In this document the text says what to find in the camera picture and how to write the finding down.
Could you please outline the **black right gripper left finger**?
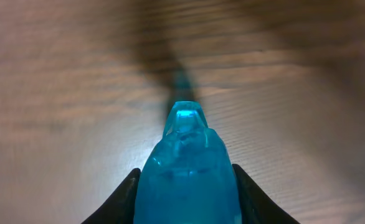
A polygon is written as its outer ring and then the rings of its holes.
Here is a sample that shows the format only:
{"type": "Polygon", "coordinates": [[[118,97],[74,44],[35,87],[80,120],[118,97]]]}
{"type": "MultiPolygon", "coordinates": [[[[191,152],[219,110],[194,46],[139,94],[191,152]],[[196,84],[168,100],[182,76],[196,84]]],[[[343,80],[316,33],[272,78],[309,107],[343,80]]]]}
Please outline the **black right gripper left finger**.
{"type": "Polygon", "coordinates": [[[141,170],[134,168],[82,224],[133,224],[141,170]]]}

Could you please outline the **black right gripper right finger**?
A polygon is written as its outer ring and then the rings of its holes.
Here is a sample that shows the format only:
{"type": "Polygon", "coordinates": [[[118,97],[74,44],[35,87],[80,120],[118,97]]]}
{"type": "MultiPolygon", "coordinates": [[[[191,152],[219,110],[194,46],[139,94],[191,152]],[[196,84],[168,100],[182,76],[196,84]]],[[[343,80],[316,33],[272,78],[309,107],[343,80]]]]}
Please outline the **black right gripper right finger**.
{"type": "Polygon", "coordinates": [[[299,224],[280,208],[239,166],[232,164],[239,191],[243,224],[299,224]]]}

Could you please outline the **blue water bottle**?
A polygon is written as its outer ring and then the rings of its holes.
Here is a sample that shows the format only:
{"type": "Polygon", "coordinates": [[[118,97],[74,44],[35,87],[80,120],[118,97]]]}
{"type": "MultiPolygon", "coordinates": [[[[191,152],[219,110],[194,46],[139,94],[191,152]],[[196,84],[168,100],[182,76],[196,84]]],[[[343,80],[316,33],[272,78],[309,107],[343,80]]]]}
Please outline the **blue water bottle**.
{"type": "Polygon", "coordinates": [[[227,149],[194,101],[172,107],[163,137],[143,167],[134,223],[242,223],[227,149]]]}

